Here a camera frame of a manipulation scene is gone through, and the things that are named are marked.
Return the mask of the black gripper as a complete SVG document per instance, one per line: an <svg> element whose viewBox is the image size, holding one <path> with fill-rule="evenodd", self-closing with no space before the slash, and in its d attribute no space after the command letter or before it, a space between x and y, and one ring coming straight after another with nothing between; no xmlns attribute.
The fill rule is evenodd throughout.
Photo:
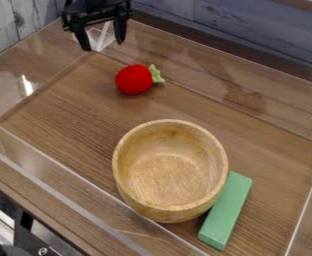
<svg viewBox="0 0 312 256"><path fill-rule="evenodd" d="M61 10L63 29L75 33L84 51L91 51L85 25L114 20L115 37L119 44L126 40L128 19L132 16L131 0L65 0Z"/></svg>

